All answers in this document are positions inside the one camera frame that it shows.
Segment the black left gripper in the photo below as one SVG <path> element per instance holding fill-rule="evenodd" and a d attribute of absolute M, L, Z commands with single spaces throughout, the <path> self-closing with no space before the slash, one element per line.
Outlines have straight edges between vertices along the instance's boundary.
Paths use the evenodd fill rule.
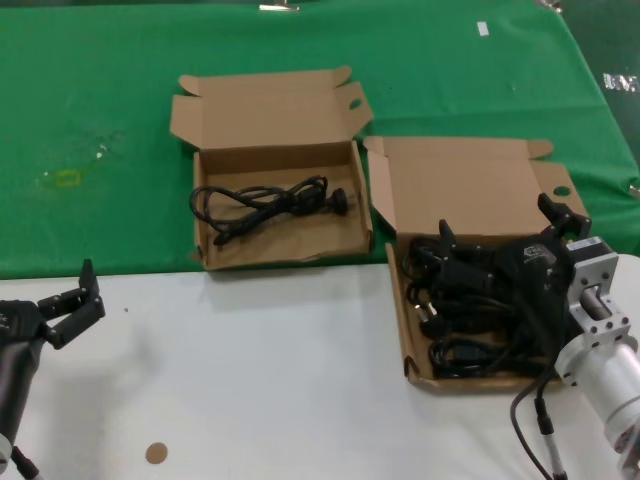
<path fill-rule="evenodd" d="M 1 435 L 15 440 L 45 340 L 62 349 L 105 316 L 92 261 L 78 287 L 37 303 L 1 302 Z"/>

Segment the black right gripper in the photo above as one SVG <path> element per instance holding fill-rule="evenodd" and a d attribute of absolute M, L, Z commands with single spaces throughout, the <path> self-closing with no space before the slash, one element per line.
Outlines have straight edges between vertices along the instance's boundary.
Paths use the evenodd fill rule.
<path fill-rule="evenodd" d="M 537 340 L 549 361 L 557 359 L 568 329 L 568 274 L 562 245 L 587 239 L 592 221 L 546 193 L 537 206 L 549 225 L 540 233 L 507 238 L 494 246 L 458 240 L 448 222 L 439 221 L 443 261 L 494 268 L 503 279 L 515 313 Z"/>

